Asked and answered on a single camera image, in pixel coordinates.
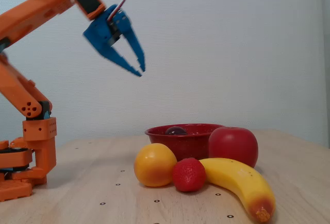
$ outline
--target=orange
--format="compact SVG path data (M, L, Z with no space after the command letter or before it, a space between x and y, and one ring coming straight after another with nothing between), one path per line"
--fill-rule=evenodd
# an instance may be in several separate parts
M172 171L177 160L164 144L144 146L135 158L134 172L141 184L160 187L172 182Z

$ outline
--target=wooden table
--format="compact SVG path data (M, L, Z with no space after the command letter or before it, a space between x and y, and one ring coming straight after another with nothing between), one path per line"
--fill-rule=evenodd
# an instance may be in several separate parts
M276 195L271 223L330 223L330 150L275 130L254 133L256 169ZM0 223L251 223L239 200L217 186L194 194L141 186L133 162L148 143L145 135L67 143L58 149L47 185L31 197L0 203Z

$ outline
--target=strawberry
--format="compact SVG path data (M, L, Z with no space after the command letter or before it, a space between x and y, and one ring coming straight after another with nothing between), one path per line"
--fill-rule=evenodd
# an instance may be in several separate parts
M195 158L183 159L173 168L173 183L178 191L198 191L203 187L205 180L205 168Z

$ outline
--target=plum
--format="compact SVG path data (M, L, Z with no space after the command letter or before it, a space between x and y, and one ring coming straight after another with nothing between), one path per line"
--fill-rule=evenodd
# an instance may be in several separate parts
M181 128L179 126L173 126L167 129L165 135L188 135L188 134L184 128Z

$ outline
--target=yellow banana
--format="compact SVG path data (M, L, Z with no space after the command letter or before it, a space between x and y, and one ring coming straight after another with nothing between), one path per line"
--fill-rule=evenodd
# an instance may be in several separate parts
M244 163L210 158L200 162L205 167L207 180L236 194L246 211L259 222L267 222L275 211L275 197L267 181Z

